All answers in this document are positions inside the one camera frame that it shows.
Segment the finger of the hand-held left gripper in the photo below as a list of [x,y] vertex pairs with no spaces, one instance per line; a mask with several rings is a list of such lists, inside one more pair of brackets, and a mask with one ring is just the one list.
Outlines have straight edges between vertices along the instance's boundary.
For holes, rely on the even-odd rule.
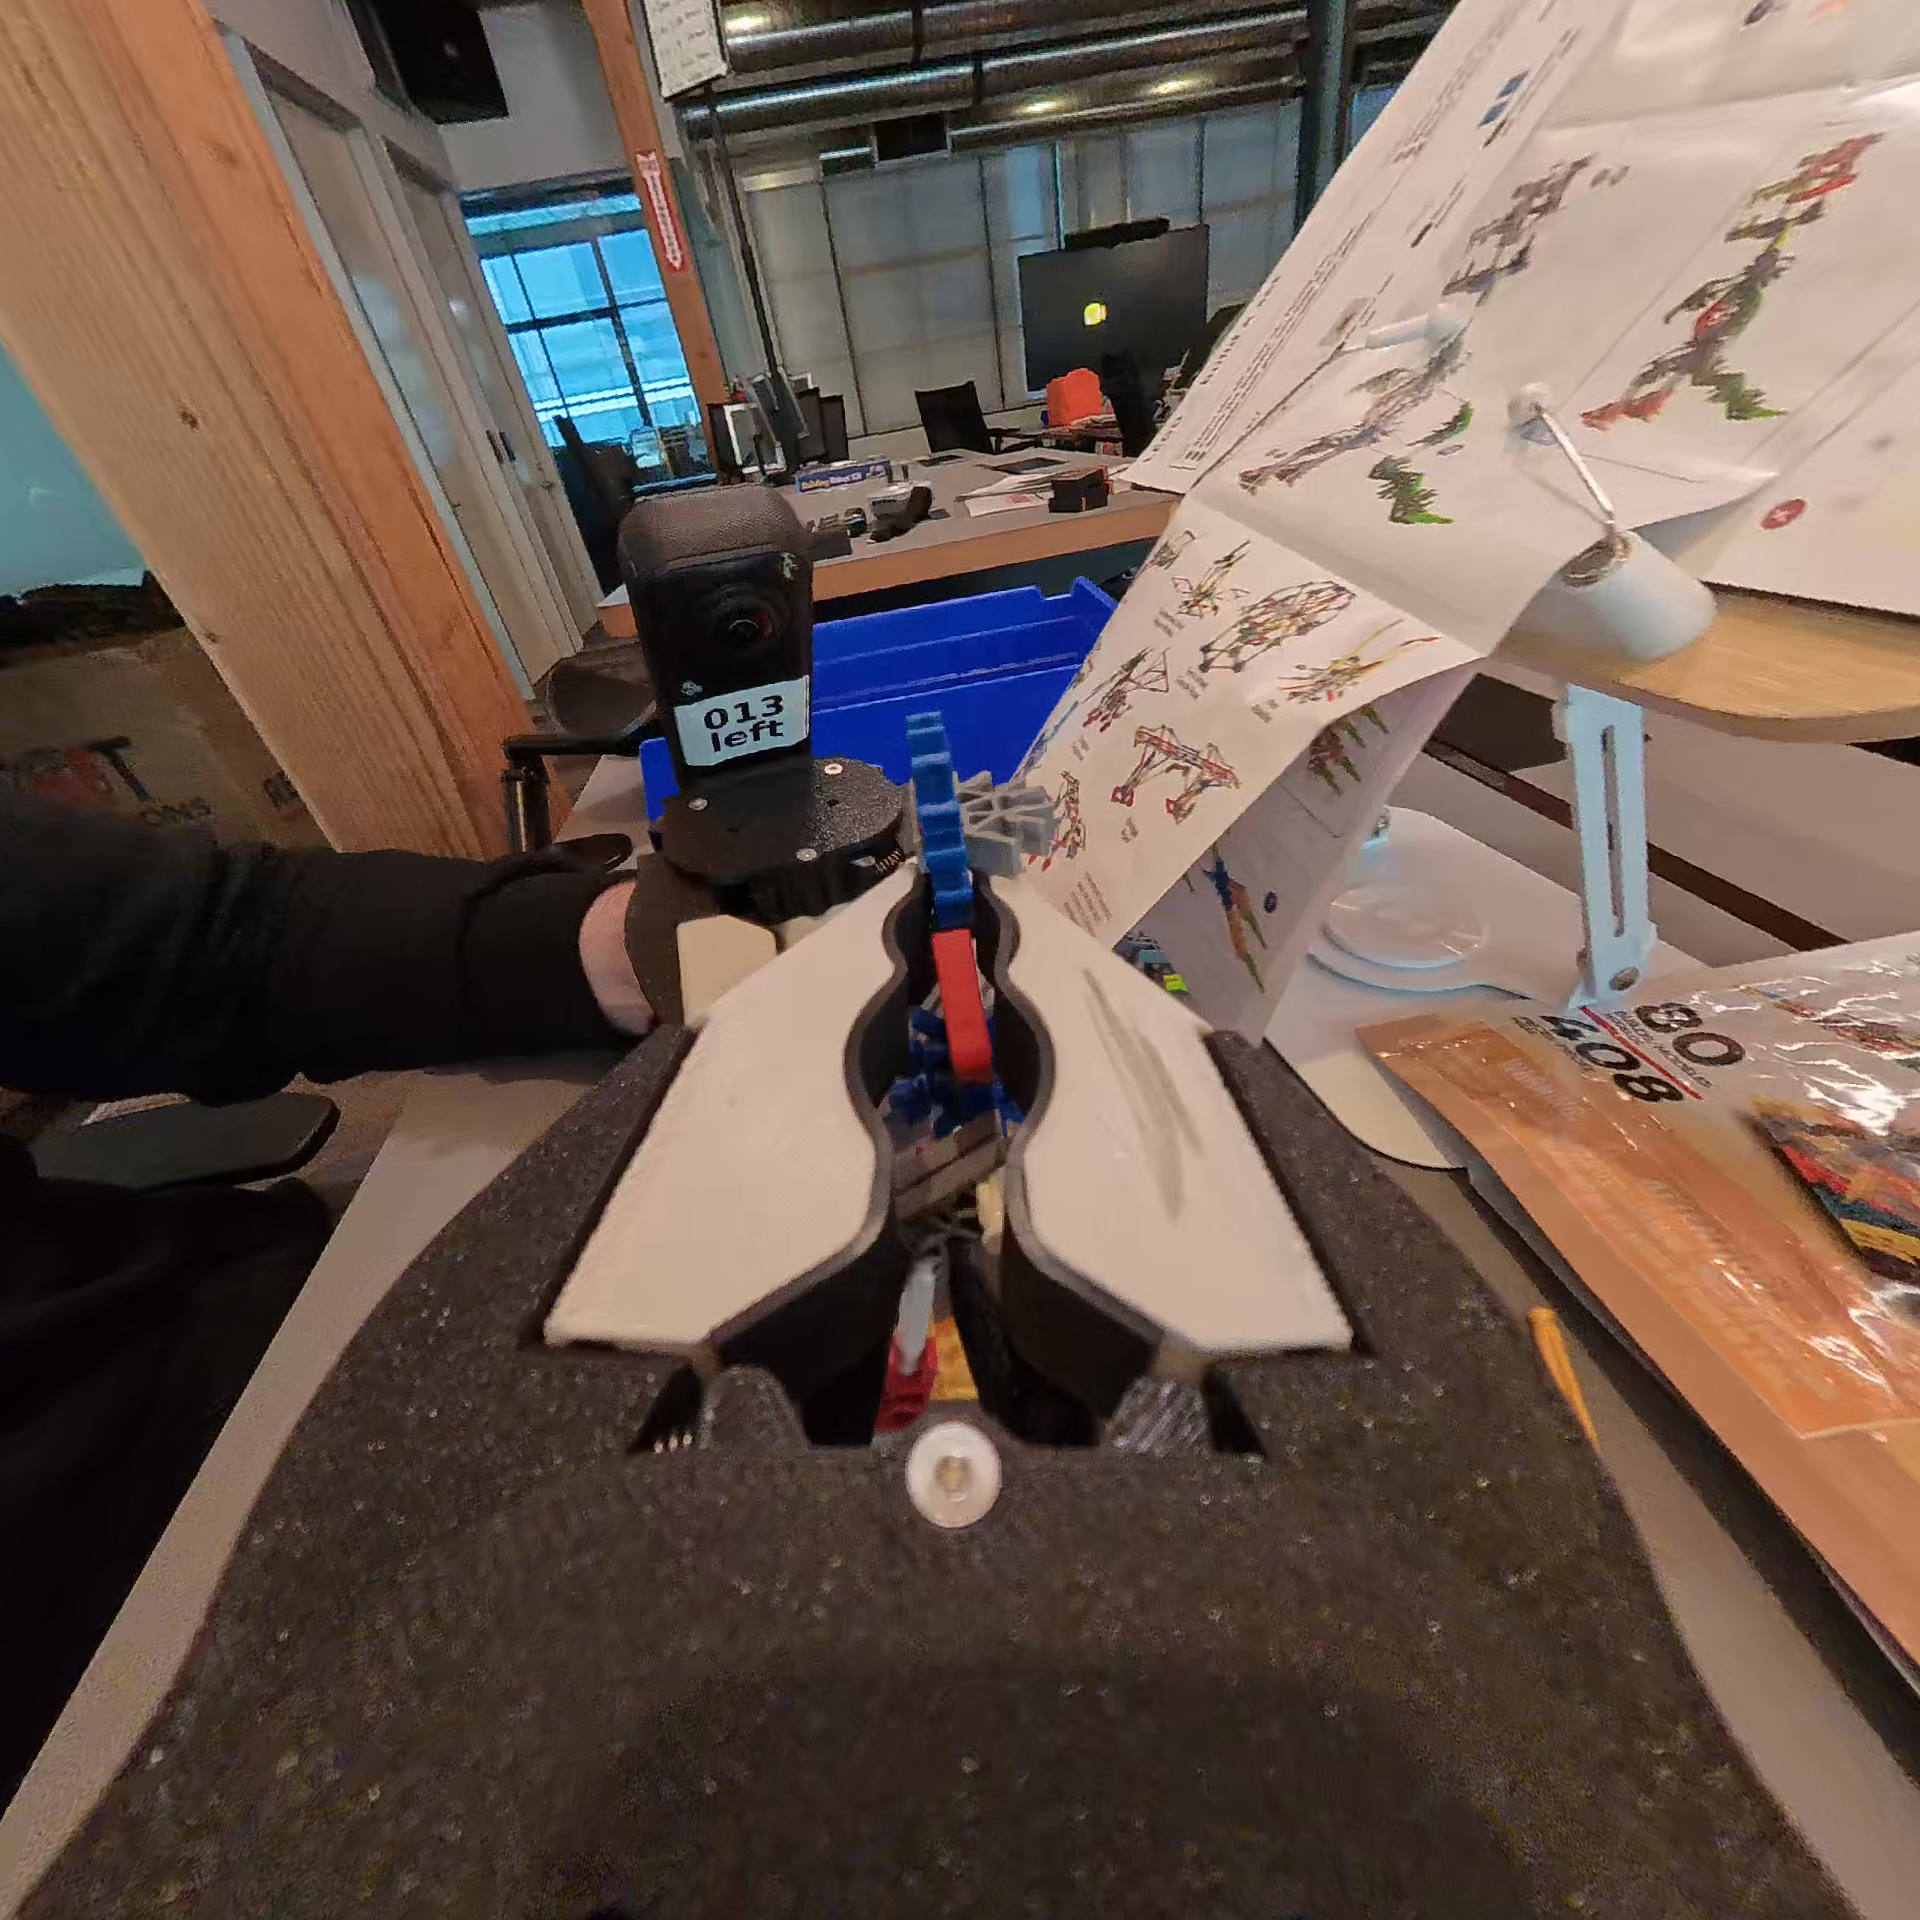
[[777,925],[743,911],[686,919],[671,932],[680,1026],[846,1030],[873,999],[873,948],[867,932],[841,938],[846,911],[841,899]]

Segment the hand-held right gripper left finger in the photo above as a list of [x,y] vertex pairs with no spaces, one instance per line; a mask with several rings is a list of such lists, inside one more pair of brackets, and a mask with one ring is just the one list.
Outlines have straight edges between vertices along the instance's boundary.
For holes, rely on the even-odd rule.
[[887,870],[698,1020],[546,1317],[552,1345],[743,1353],[876,1243],[887,1174],[851,1041],[903,988],[887,919],[912,883]]

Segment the colourful toy construction model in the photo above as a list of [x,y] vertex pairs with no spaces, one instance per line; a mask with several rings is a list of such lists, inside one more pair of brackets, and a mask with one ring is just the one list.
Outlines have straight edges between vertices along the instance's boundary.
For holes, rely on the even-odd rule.
[[876,1432],[934,1405],[976,1400],[1024,1444],[1088,1437],[1079,1411],[1024,1362],[988,1292],[988,1209],[1017,1101],[993,1070],[993,988],[980,938],[980,877],[1017,877],[1039,852],[1045,796],[1024,784],[957,777],[937,710],[910,714],[910,816],[924,877],[934,988],[910,1005],[910,1070],[887,1085],[898,1225],[910,1247],[903,1317],[883,1359]]

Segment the person's left forearm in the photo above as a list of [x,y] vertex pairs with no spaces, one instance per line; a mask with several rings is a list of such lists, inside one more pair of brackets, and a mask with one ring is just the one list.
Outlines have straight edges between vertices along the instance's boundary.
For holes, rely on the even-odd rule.
[[626,1041],[580,973],[620,877],[530,856],[218,846],[9,796],[0,1079],[266,1101],[288,1079]]

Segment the person's left hand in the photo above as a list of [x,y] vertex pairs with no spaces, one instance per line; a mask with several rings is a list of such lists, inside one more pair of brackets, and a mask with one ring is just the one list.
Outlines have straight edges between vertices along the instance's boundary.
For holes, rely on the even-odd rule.
[[656,1005],[631,957],[631,909],[633,909],[633,877],[590,894],[590,909],[580,911],[580,973],[586,973],[600,1020],[620,1038],[648,1038]]

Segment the brown wooden board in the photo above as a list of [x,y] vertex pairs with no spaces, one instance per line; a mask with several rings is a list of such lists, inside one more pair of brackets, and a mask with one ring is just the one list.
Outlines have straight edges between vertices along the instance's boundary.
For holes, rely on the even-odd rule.
[[[1113,473],[1108,506],[1058,512],[1048,485],[1079,467]],[[819,555],[813,604],[1152,543],[1177,506],[1119,473],[1119,458],[1059,448],[912,465],[910,485],[934,485],[934,512],[887,543],[851,537],[846,555]]]

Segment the blue plastic bin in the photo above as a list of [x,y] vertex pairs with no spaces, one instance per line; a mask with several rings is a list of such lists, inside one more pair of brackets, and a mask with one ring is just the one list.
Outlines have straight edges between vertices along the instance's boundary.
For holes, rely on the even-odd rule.
[[791,747],[903,784],[921,710],[944,714],[962,777],[1009,784],[1113,614],[1108,587],[1077,582],[819,621],[772,559],[734,571],[734,587],[640,587],[633,638],[658,694],[658,739],[640,739],[648,833],[686,784],[772,775]]

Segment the white instruction booklet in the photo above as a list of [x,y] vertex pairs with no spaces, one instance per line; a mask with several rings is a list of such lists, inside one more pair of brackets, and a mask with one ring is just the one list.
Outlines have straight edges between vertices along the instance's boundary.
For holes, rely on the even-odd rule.
[[1360,870],[1402,775],[1464,700],[1475,664],[1446,664],[1332,724],[1262,790],[1237,829],[1210,829],[1133,938],[1186,984],[1186,1005],[1240,1038],[1265,1038],[1305,971],[1330,899]]

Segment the orange toy rod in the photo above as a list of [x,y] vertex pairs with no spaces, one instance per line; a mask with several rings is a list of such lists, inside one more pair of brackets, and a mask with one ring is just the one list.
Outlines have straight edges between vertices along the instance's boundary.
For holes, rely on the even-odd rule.
[[1588,1452],[1597,1452],[1597,1428],[1592,1428],[1580,1373],[1573,1373],[1573,1345],[1571,1345],[1565,1317],[1557,1308],[1526,1308],[1526,1334],[1530,1334],[1530,1353],[1539,1353],[1557,1400],[1571,1405],[1573,1432],[1588,1437]]

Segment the large black screen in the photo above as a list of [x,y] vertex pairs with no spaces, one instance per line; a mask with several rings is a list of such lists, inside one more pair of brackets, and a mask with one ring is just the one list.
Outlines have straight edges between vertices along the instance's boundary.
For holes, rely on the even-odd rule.
[[1100,360],[1171,369],[1210,333],[1210,225],[1017,254],[1017,369],[1039,398]]

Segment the wooden cabinet panel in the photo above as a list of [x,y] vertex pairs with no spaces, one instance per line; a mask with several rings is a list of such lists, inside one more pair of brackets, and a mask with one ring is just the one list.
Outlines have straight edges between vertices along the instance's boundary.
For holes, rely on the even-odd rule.
[[471,559],[201,9],[9,9],[9,354],[340,852],[508,852]]

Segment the person's black clothing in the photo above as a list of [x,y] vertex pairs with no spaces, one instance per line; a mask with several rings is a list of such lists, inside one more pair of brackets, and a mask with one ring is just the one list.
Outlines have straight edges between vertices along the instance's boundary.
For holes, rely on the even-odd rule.
[[331,1209],[281,1183],[74,1183],[0,1160],[0,1793],[294,1308]]

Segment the white metal stand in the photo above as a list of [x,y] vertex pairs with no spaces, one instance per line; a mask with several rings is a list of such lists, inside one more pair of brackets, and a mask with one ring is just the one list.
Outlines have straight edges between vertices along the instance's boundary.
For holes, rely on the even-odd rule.
[[[1549,444],[1597,519],[1597,537],[1526,604],[1526,627],[1628,664],[1690,649],[1717,621],[1710,587],[1621,522],[1549,387],[1518,380],[1507,428],[1518,444]],[[1557,889],[1420,806],[1385,816],[1310,925],[1318,984],[1283,988],[1265,1026],[1310,1094],[1402,1164],[1464,1160],[1450,1133],[1428,1126],[1370,1065],[1366,1026],[1428,997],[1549,999],[1571,988],[1573,1014],[1617,1005],[1672,957],[1651,909],[1640,706],[1571,688],[1549,724],[1573,775],[1580,889]]]

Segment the round wooden table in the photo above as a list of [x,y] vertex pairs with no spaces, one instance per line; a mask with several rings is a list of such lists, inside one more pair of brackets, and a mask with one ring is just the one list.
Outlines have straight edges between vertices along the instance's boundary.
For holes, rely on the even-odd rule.
[[1755,739],[1869,747],[1920,732],[1920,621],[1905,614],[1717,587],[1717,621],[1665,662],[1614,662],[1518,627],[1496,664]]

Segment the wooden post red sign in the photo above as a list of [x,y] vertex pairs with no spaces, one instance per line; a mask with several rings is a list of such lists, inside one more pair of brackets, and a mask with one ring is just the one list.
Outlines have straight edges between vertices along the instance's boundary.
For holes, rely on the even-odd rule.
[[713,298],[704,298],[704,273],[686,236],[686,202],[671,185],[671,161],[668,161],[668,139],[658,139],[658,107],[656,107],[656,78],[640,66],[640,39],[633,39],[633,9],[631,0],[586,0],[586,34],[590,34],[590,58],[605,75],[605,100],[613,100],[613,123],[626,143],[626,167],[633,180],[633,202],[658,260],[658,292],[671,309],[671,333],[690,369],[690,398],[698,398],[698,422],[729,399],[729,369],[720,369],[720,344],[713,330]]

